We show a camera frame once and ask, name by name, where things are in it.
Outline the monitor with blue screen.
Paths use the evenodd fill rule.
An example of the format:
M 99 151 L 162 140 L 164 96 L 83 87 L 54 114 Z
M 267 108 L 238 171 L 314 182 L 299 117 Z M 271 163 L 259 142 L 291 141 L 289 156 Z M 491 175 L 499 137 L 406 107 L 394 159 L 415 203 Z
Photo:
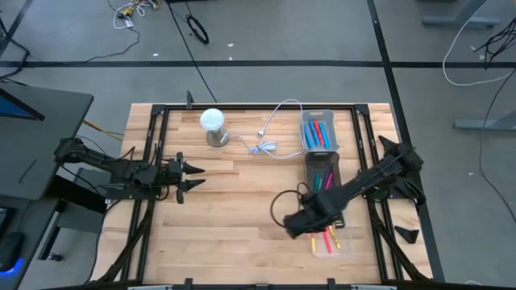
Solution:
M 45 116 L 4 89 L 0 89 L 0 116 L 43 121 Z

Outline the white mushroom table lamp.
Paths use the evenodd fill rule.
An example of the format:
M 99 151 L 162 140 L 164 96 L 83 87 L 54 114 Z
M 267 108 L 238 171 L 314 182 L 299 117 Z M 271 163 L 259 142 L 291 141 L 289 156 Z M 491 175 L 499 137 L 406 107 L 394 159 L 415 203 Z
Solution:
M 229 133 L 224 127 L 225 116 L 221 110 L 210 108 L 202 112 L 200 124 L 206 130 L 206 141 L 212 147 L 227 144 Z

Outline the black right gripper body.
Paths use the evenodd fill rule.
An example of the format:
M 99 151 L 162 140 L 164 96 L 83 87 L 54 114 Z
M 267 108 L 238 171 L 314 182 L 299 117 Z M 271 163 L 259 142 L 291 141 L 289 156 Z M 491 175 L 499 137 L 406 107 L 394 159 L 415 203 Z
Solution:
M 338 220 L 346 208 L 346 198 L 337 193 L 318 193 L 304 198 L 302 209 L 285 215 L 283 222 L 290 237 L 318 233 Z

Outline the black aluminium table frame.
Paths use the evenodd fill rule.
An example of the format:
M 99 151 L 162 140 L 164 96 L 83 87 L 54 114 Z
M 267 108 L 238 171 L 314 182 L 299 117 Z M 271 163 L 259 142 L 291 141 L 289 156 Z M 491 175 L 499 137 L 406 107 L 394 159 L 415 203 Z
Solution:
M 353 199 L 344 218 L 353 229 L 350 259 L 318 259 L 309 236 L 291 238 L 279 221 L 297 207 L 306 178 L 298 105 L 228 104 L 231 140 L 206 142 L 198 110 L 158 118 L 153 139 L 164 157 L 182 152 L 206 181 L 178 204 L 173 189 L 156 203 L 144 265 L 147 284 L 374 284 L 381 276 L 367 202 Z

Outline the black computer mouse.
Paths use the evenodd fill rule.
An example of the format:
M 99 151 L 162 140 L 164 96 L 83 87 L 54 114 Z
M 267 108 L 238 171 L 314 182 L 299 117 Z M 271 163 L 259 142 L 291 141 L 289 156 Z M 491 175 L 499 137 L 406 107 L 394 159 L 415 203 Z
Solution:
M 0 239 L 0 272 L 10 271 L 21 255 L 24 233 L 12 232 Z

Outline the red dry-erase marker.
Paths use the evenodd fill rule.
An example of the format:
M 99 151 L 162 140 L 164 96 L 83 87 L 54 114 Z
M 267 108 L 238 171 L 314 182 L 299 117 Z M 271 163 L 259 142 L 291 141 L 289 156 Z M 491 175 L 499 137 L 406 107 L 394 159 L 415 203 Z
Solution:
M 323 138 L 323 135 L 322 135 L 322 132 L 321 132 L 321 129 L 319 127 L 319 123 L 317 120 L 314 120 L 313 121 L 313 124 L 314 124 L 314 129 L 316 130 L 316 133 L 317 133 L 317 136 L 318 136 L 318 139 L 319 139 L 319 142 L 322 144 L 322 146 L 325 145 L 325 141 L 324 141 L 324 138 Z

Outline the dark brown plastic bin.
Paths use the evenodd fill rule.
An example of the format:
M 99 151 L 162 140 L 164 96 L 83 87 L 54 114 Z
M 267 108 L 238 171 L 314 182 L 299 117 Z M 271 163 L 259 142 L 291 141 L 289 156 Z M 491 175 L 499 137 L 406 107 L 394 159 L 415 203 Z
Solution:
M 342 185 L 339 170 L 339 154 L 336 152 L 310 152 L 305 155 L 306 183 L 313 193 L 314 177 L 324 178 L 326 172 L 331 170 L 334 173 L 334 183 L 330 189 Z

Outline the dark grey desk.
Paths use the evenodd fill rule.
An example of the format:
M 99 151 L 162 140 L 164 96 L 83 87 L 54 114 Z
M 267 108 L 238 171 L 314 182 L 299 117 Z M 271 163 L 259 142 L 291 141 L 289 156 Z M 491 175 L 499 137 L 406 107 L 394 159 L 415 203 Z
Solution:
M 45 116 L 43 121 L 0 116 L 0 197 L 37 201 L 56 175 L 54 151 L 78 132 L 94 96 L 3 83 L 0 89 Z

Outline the grey desk foot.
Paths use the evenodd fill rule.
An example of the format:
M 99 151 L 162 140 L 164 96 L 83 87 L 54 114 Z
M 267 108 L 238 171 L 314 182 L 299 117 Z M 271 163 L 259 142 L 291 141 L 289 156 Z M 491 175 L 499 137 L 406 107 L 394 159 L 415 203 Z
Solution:
M 492 29 L 501 22 L 494 17 L 477 16 L 487 0 L 468 0 L 464 8 L 455 15 L 424 15 L 422 24 L 441 27 L 465 27 L 468 29 Z
M 516 110 L 499 119 L 456 119 L 453 126 L 459 130 L 516 131 Z

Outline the clear plastic bin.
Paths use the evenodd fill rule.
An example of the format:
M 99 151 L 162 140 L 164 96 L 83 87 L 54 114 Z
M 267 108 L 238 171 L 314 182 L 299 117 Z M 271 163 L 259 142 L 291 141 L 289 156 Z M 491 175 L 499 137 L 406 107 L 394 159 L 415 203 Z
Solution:
M 344 212 L 342 212 L 338 217 L 341 217 L 341 216 L 343 216 L 343 218 L 344 218 Z M 335 246 L 335 244 L 331 238 L 331 235 L 330 235 L 331 246 L 332 246 L 333 252 L 331 254 L 327 253 L 327 248 L 326 248 L 324 238 L 323 238 L 323 232 L 325 231 L 324 230 L 323 232 L 319 232 L 319 233 L 310 233 L 310 234 L 316 234 L 316 236 L 317 236 L 317 252 L 314 255 L 310 249 L 311 254 L 315 258 L 318 258 L 318 259 L 350 259 L 353 256 L 353 252 L 354 252 L 353 245 L 352 245 L 353 229 L 350 226 L 348 226 L 347 223 L 343 229 L 336 229 L 334 227 L 333 227 L 333 229 L 335 230 L 335 233 L 337 235 L 337 238 L 339 240 L 341 248 L 337 249 L 337 247 Z

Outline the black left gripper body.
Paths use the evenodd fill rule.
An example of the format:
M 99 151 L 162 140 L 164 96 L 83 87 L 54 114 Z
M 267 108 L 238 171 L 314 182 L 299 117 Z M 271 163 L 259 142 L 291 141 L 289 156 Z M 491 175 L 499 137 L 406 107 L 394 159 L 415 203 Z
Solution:
M 177 203 L 178 204 L 183 204 L 184 203 L 184 197 L 183 197 L 183 188 L 182 188 L 182 184 L 181 184 L 181 182 L 183 181 L 182 180 L 182 175 L 183 175 L 182 169 L 183 169 L 183 161 L 184 161 L 183 153 L 182 152 L 178 152 L 177 155 L 176 155 L 176 158 L 175 159 L 170 159 L 169 161 L 173 161 L 173 160 L 177 160 L 177 161 L 181 162 L 181 174 L 171 174 L 169 172 L 169 178 L 172 181 L 172 184 L 177 187 Z

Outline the black triangular bracket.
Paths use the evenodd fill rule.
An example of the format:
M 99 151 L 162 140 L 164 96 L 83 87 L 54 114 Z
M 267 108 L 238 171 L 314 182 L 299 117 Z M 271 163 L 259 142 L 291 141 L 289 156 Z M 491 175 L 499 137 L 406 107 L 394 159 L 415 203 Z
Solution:
M 420 230 L 409 230 L 401 226 L 395 226 L 394 229 L 407 243 L 415 244 L 418 241 Z
M 386 138 L 385 136 L 379 135 L 378 139 L 380 140 L 385 154 L 394 154 L 397 151 L 398 143 Z

